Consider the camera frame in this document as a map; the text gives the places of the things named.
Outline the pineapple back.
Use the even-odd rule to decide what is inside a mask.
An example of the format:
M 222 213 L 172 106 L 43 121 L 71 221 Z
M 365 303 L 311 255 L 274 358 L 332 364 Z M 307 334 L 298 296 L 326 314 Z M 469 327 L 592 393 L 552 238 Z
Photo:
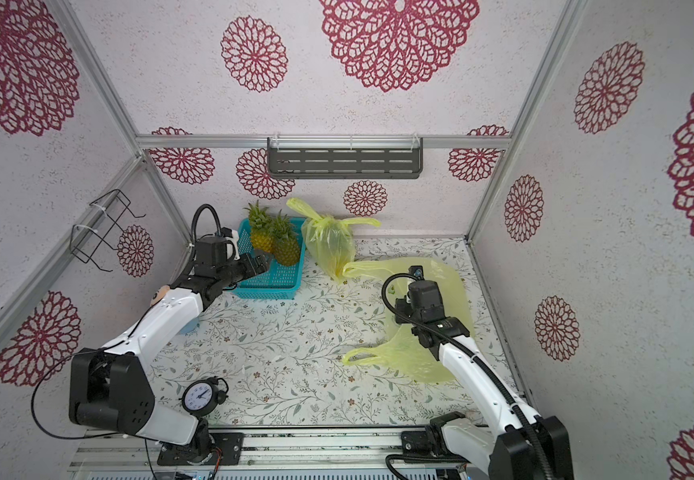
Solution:
M 250 227 L 249 240 L 253 248 L 272 254 L 275 240 L 271 230 L 272 217 L 267 213 L 268 208 L 256 201 L 249 203 L 246 210 Z

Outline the pineapple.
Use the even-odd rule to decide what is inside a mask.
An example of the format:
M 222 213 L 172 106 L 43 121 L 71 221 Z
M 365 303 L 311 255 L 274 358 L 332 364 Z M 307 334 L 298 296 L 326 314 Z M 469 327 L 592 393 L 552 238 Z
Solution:
M 253 248 L 272 254 L 275 240 L 271 230 L 272 217 L 267 213 L 268 208 L 256 201 L 249 203 L 246 210 L 250 227 L 249 240 Z
M 270 232 L 275 260 L 285 267 L 296 265 L 300 259 L 301 246 L 289 216 L 279 212 L 271 221 Z

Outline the yellow plastic bag top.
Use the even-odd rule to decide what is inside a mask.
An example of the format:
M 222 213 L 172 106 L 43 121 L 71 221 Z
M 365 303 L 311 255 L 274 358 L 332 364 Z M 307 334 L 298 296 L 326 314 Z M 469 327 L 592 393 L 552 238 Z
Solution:
M 321 215 L 299 198 L 290 198 L 286 205 L 303 215 L 306 220 L 301 234 L 307 251 L 314 261 L 335 281 L 343 281 L 344 268 L 355 259 L 353 225 L 380 227 L 374 218 L 353 217 L 336 219 L 332 215 Z

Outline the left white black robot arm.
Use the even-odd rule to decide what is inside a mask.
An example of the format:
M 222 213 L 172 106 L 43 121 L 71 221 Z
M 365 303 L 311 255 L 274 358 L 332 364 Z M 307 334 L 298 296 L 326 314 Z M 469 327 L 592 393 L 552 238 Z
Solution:
M 183 271 L 140 320 L 104 346 L 74 356 L 72 423 L 180 446 L 195 438 L 199 420 L 159 403 L 145 368 L 225 290 L 269 270 L 269 254 L 239 254 L 230 246 L 224 237 L 196 240 Z

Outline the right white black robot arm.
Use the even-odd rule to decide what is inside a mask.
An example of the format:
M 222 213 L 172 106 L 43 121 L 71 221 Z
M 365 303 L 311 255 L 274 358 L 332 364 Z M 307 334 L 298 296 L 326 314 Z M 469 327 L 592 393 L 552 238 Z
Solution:
M 460 414 L 431 421 L 431 458 L 462 460 L 477 479 L 574 477 L 565 426 L 540 415 L 504 383 L 464 324 L 445 313 L 436 282 L 394 274 L 382 285 L 381 298 L 395 321 L 409 324 L 419 344 L 454 376 L 486 422 L 479 427 Z

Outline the plush doll toy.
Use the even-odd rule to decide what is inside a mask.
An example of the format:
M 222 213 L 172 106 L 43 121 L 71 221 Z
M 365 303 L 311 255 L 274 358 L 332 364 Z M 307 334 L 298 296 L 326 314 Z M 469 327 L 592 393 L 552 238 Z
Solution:
M 169 285 L 163 285 L 161 286 L 158 291 L 155 293 L 153 296 L 150 306 L 155 306 L 157 303 L 159 303 L 171 290 Z M 199 324 L 199 318 L 195 317 L 192 320 L 190 320 L 187 324 L 185 324 L 178 332 L 178 335 L 188 335 L 191 332 L 193 332 Z

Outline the teal plastic basket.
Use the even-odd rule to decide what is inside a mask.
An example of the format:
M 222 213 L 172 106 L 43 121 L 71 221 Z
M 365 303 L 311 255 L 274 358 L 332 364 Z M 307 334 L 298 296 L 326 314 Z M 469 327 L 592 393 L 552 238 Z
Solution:
M 305 263 L 305 246 L 301 238 L 301 227 L 305 219 L 291 219 L 300 246 L 300 257 L 295 266 L 282 266 L 276 260 L 269 270 L 259 276 L 244 280 L 232 290 L 232 293 L 243 299 L 252 300 L 293 300 L 302 283 Z

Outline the black alarm clock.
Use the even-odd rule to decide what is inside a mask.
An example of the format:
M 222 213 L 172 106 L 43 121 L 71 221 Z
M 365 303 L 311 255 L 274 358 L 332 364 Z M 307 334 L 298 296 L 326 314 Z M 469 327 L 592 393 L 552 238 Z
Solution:
M 182 407 L 191 415 L 206 417 L 228 398 L 229 384 L 221 377 L 209 377 L 190 384 L 181 399 Z

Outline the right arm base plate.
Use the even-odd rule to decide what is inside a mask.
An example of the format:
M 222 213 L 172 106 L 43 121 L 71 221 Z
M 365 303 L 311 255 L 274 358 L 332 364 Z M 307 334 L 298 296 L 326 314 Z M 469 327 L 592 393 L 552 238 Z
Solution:
M 403 455 L 421 458 L 423 461 L 438 460 L 443 462 L 461 461 L 462 458 L 445 446 L 442 434 L 437 430 L 404 430 L 400 434 Z

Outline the grey wall shelf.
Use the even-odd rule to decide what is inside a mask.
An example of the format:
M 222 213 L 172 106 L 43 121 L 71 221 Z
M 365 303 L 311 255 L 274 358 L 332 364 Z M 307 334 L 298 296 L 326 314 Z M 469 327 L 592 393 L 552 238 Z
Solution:
M 345 142 L 267 140 L 267 171 L 287 180 L 408 180 L 423 170 L 423 140 Z

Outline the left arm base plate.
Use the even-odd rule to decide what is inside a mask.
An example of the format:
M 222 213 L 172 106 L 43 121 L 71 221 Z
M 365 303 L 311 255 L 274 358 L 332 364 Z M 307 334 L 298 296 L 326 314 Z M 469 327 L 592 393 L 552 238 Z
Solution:
M 188 445 L 166 443 L 158 455 L 158 466 L 238 465 L 243 449 L 243 433 L 214 432 Z

